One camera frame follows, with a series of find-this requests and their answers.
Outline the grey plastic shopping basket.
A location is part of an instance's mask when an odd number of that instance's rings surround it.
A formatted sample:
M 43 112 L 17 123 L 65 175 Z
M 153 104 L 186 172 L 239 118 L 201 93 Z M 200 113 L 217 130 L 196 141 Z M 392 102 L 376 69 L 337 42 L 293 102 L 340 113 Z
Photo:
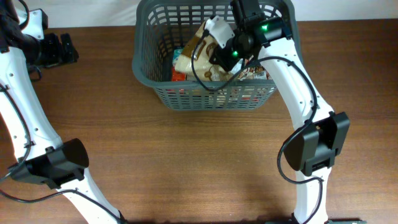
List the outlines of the grey plastic shopping basket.
M 200 26 L 211 16 L 220 16 L 234 26 L 229 1 L 145 0 L 137 7 L 132 71 L 145 86 L 155 90 L 163 104 L 173 110 L 253 110 L 276 91 L 271 77 L 261 68 L 246 69 L 233 76 L 216 65 L 197 66 L 198 83 L 192 72 L 176 76 L 175 63 Z

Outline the beige mushroom snack bag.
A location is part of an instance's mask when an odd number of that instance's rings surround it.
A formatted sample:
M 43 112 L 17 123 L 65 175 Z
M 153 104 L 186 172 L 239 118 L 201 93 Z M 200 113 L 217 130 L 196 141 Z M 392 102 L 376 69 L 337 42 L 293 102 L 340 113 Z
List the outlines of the beige mushroom snack bag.
M 200 37 L 203 35 L 205 22 L 200 26 L 197 30 L 193 38 L 185 45 L 183 48 L 183 52 L 178 58 L 178 62 L 174 68 L 178 72 L 183 73 L 193 73 L 192 72 L 192 63 L 191 63 L 191 56 L 195 46 L 197 45 Z M 201 71 L 207 71 L 209 68 L 214 66 L 209 62 L 210 55 L 213 53 L 215 47 L 218 46 L 217 41 L 212 36 L 207 36 L 204 40 L 199 44 L 197 51 L 194 54 L 193 61 L 195 72 L 198 74 Z M 235 67 L 229 71 L 232 74 L 235 74 L 238 70 L 242 67 L 243 60 L 241 59 Z

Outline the red brown pasta packet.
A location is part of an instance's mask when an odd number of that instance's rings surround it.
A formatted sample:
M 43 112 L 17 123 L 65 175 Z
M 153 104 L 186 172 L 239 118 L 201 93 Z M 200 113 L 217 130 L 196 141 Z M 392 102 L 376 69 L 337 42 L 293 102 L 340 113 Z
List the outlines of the red brown pasta packet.
M 233 77 L 231 72 L 224 72 L 222 68 L 217 68 L 216 65 L 209 68 L 207 71 L 201 71 L 198 74 L 198 77 L 203 82 L 227 82 L 230 78 Z M 237 80 L 242 82 L 244 80 L 267 80 L 269 78 L 268 72 L 263 67 L 254 67 L 247 68 L 243 70 L 238 76 Z M 172 68 L 172 82 L 181 82 L 181 81 L 195 81 L 196 78 L 193 73 L 183 73 L 178 72 L 173 67 Z M 230 101 L 238 101 L 238 93 L 241 91 L 239 88 L 234 88 L 231 91 L 227 89 L 218 90 L 216 97 L 214 93 L 211 94 L 210 99 L 218 102 L 218 104 L 226 102 L 226 96 L 229 95 Z M 251 95 L 254 93 L 253 87 L 247 87 L 244 91 L 248 91 L 244 93 L 241 97 L 243 101 L 249 101 L 251 99 Z

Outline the multicolour tissue pack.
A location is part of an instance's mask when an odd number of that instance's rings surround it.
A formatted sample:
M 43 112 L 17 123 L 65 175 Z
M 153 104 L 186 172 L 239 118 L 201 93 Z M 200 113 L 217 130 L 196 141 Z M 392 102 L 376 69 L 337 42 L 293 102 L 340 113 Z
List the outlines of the multicolour tissue pack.
M 178 47 L 173 51 L 173 57 L 172 57 L 172 66 L 176 66 L 177 62 L 178 62 L 178 58 L 181 55 L 181 53 L 183 52 L 183 48 Z

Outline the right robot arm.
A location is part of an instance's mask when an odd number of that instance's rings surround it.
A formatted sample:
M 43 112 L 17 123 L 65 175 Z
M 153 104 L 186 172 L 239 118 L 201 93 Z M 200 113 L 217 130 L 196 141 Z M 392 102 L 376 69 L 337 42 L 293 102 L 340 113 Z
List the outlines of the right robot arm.
M 294 128 L 283 142 L 277 168 L 285 158 L 295 179 L 281 176 L 297 187 L 293 223 L 328 223 L 326 187 L 331 168 L 340 155 L 348 129 L 346 113 L 335 113 L 306 72 L 296 43 L 292 19 L 267 17 L 258 1 L 231 1 L 235 29 L 218 17 L 205 30 L 218 43 L 210 62 L 230 71 L 241 60 L 260 65 L 273 79 L 289 111 Z

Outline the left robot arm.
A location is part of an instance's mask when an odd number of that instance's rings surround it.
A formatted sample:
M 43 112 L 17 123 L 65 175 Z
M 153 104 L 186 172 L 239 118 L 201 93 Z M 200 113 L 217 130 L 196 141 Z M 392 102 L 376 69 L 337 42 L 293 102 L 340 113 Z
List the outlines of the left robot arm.
M 12 139 L 16 163 L 6 177 L 46 185 L 64 195 L 88 223 L 124 223 L 95 184 L 83 143 L 62 141 L 47 119 L 30 74 L 75 63 L 78 52 L 68 34 L 47 33 L 41 9 L 22 10 L 1 2 L 1 116 Z

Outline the beige rice bag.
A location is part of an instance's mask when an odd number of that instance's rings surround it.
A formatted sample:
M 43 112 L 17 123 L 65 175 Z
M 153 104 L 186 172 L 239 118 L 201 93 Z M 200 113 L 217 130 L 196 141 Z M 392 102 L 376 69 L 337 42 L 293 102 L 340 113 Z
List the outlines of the beige rice bag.
M 257 65 L 243 70 L 224 89 L 210 93 L 209 100 L 215 103 L 217 109 L 253 110 L 263 105 L 275 89 L 269 73 Z

